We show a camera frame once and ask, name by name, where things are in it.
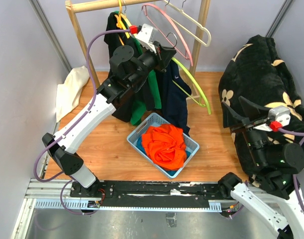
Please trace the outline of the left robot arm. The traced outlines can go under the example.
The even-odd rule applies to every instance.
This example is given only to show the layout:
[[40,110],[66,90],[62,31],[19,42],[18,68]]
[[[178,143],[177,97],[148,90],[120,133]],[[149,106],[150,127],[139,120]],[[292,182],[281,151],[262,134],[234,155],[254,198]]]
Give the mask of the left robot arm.
[[115,49],[109,60],[112,74],[94,91],[87,107],[70,121],[66,128],[42,141],[64,174],[75,179],[82,192],[93,197],[99,192],[99,180],[77,155],[84,139],[108,116],[124,105],[145,84],[152,70],[165,71],[176,54],[173,47],[155,41],[139,57],[129,45]]

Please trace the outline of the pink plastic hanger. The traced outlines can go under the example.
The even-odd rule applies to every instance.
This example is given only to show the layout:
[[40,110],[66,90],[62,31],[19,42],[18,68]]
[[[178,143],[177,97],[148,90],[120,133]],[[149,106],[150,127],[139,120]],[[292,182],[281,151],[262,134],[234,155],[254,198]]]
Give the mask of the pink plastic hanger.
[[[166,21],[171,25],[172,29],[174,30],[174,34],[176,37],[179,38],[179,40],[182,42],[184,48],[185,48],[185,54],[183,54],[177,47],[177,43],[173,44],[168,37],[162,32],[162,30],[154,23],[154,21],[149,17],[148,15],[148,10],[147,8],[151,7],[153,9],[155,9],[156,11],[158,11],[161,15],[163,15],[163,17],[166,19]],[[190,62],[191,66],[194,66],[194,60],[191,54],[191,51],[184,39],[184,37],[182,36],[180,30],[177,28],[176,24],[174,23],[174,21],[158,6],[151,4],[151,3],[145,3],[142,5],[141,10],[144,12],[144,15],[147,17],[147,19],[152,23],[152,25],[167,39],[167,41],[171,44],[172,47],[174,47],[174,49],[181,55],[183,56],[186,60],[188,60]]]

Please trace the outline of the navy blue t shirt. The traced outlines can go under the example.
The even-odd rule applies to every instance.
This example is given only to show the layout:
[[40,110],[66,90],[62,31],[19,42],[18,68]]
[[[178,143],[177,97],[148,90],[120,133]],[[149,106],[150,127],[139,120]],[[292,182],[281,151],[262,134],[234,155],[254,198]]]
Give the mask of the navy blue t shirt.
[[180,76],[178,64],[172,60],[167,66],[166,72],[156,70],[155,73],[160,91],[162,117],[189,135],[186,98],[192,92]]

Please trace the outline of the orange t shirt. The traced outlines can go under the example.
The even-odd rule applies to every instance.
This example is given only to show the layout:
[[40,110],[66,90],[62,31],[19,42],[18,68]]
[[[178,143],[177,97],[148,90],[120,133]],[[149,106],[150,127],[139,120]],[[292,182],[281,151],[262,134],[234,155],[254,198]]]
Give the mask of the orange t shirt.
[[141,145],[154,164],[168,171],[180,169],[187,159],[183,130],[172,124],[150,126]]

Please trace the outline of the lime green hanger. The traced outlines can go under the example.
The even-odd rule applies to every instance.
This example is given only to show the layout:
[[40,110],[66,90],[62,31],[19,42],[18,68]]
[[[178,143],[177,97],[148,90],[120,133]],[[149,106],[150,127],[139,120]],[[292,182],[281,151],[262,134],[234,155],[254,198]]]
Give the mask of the lime green hanger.
[[[177,40],[177,37],[176,35],[173,33],[173,32],[170,32],[168,33],[168,35],[165,36],[165,38],[167,39],[167,41],[176,49],[176,45],[173,45],[172,42],[170,40],[168,40],[168,36],[172,34],[175,39],[176,39],[176,45],[178,43],[178,40]],[[182,44],[184,45],[184,48],[185,48],[185,51],[186,53],[190,53],[190,50],[189,50],[189,47],[188,45],[186,44],[185,42],[185,39],[183,37],[180,36],[180,39],[181,39],[181,42]],[[210,108],[210,105],[209,105],[209,101],[206,97],[206,95],[204,94],[201,86],[198,84],[197,80],[194,78],[194,76],[189,72],[189,70],[178,60],[176,59],[175,57],[172,58],[172,60],[181,68],[181,70],[185,73],[185,75],[187,76],[187,78],[191,81],[192,83],[192,86],[194,88],[197,89],[198,91],[198,96],[199,96],[199,100],[197,101],[196,100],[196,96],[193,96],[189,93],[187,93],[187,91],[185,91],[182,87],[180,87],[178,85],[178,83],[176,83],[175,81],[173,81],[173,83],[181,90],[183,91],[187,96],[188,98],[187,99],[190,99],[190,100],[193,100],[197,105],[199,105],[200,107],[202,108],[206,108],[207,109],[207,113],[209,115],[211,115],[211,108]]]

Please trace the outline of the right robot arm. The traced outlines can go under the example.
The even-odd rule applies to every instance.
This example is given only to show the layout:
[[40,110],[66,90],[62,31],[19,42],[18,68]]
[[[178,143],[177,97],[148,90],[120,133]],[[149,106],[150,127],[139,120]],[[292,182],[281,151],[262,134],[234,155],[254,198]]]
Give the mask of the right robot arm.
[[235,199],[254,213],[278,239],[304,239],[304,198],[297,174],[304,169],[300,144],[273,144],[268,132],[289,133],[291,111],[285,106],[267,108],[239,97],[242,117],[222,102],[223,126],[243,134],[253,163],[259,194],[252,192],[234,173],[218,181],[218,194]]

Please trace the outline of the teal blue t shirt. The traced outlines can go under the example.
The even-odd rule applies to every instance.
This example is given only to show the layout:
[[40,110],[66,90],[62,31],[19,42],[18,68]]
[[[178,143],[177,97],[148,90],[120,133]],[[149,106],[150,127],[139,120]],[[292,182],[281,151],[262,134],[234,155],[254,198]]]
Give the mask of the teal blue t shirt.
[[[145,152],[145,149],[144,149],[144,147],[142,146],[142,137],[140,136],[139,138],[138,138],[138,140],[137,140],[137,148],[141,151],[141,152],[143,152],[144,154],[146,154],[146,152]],[[186,155],[187,155],[187,158],[190,156],[190,152],[189,151],[187,151],[186,150]],[[173,176],[178,170],[169,170],[169,169],[165,169],[165,168],[163,168],[166,172],[167,172],[167,174],[168,175],[170,175],[170,176]]]

